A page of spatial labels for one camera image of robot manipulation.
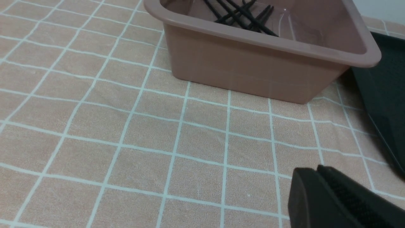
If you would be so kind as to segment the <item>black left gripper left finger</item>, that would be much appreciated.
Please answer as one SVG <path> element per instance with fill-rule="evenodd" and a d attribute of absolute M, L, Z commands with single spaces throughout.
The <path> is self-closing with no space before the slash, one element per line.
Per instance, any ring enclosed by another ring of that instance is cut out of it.
<path fill-rule="evenodd" d="M 288 198 L 292 228 L 362 228 L 314 169 L 295 168 Z"/>

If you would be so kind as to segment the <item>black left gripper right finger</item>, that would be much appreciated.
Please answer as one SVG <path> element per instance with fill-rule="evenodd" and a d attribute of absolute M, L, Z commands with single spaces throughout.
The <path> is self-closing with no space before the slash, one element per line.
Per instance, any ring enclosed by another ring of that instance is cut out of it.
<path fill-rule="evenodd" d="M 404 209 L 373 193 L 339 170 L 318 165 L 335 196 L 363 228 L 404 228 Z"/>

